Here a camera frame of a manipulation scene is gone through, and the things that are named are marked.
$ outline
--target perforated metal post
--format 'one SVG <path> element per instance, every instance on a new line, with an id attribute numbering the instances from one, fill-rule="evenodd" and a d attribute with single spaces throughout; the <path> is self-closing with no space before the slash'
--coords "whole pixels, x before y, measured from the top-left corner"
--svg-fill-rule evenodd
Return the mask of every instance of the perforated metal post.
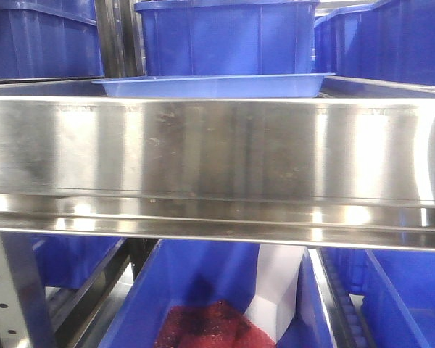
<path id="1" fill-rule="evenodd" d="M 0 342 L 3 348 L 55 347 L 29 237 L 0 233 Z"/>

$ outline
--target stainless steel shelf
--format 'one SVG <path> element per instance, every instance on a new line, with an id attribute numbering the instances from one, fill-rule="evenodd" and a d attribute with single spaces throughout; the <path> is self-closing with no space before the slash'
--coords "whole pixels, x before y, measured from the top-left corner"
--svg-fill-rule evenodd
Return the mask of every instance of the stainless steel shelf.
<path id="1" fill-rule="evenodd" d="M 45 86 L 0 88 L 47 91 L 0 96 L 0 231 L 435 249 L 434 87 L 329 78 L 330 99 L 193 100 Z"/>

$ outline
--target metal rack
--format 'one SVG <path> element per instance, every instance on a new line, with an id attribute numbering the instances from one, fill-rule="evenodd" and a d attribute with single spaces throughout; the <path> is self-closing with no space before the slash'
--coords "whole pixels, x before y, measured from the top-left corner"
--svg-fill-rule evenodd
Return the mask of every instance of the metal rack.
<path id="1" fill-rule="evenodd" d="M 107 77 L 142 73 L 131 9 L 96 1 Z M 434 87 L 335 77 L 318 99 L 180 100 L 14 82 L 0 81 L 0 347 L 93 347 L 152 247 L 119 243 L 46 300 L 26 233 L 435 250 Z M 355 347 L 310 254 L 331 335 Z"/>

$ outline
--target blue storage crate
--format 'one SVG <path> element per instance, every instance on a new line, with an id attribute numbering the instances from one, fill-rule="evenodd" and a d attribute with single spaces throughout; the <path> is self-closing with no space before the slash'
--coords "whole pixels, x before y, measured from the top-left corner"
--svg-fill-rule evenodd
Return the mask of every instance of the blue storage crate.
<path id="1" fill-rule="evenodd" d="M 101 348 L 151 348 L 174 305 L 210 305 L 226 299 L 244 312 L 254 296 L 259 244 L 161 241 L 109 327 Z M 329 348 L 332 341 L 305 254 L 297 315 L 278 347 Z"/>
<path id="2" fill-rule="evenodd" d="M 381 0 L 315 23 L 316 70 L 435 85 L 435 0 Z"/>
<path id="3" fill-rule="evenodd" d="M 108 96 L 191 98 L 284 98 L 317 96 L 326 75 L 140 77 L 94 81 Z"/>
<path id="4" fill-rule="evenodd" d="M 118 237 L 33 237 L 33 249 L 44 286 L 79 289 L 120 240 Z"/>
<path id="5" fill-rule="evenodd" d="M 350 293 L 363 294 L 363 284 L 366 273 L 364 249 L 327 248 L 335 271 L 338 273 L 343 287 Z"/>
<path id="6" fill-rule="evenodd" d="M 0 79 L 103 75 L 93 3 L 57 2 L 0 0 Z"/>
<path id="7" fill-rule="evenodd" d="M 362 312 L 378 347 L 435 348 L 435 253 L 367 251 Z"/>
<path id="8" fill-rule="evenodd" d="M 311 72 L 318 0 L 162 0 L 142 15 L 147 75 Z"/>

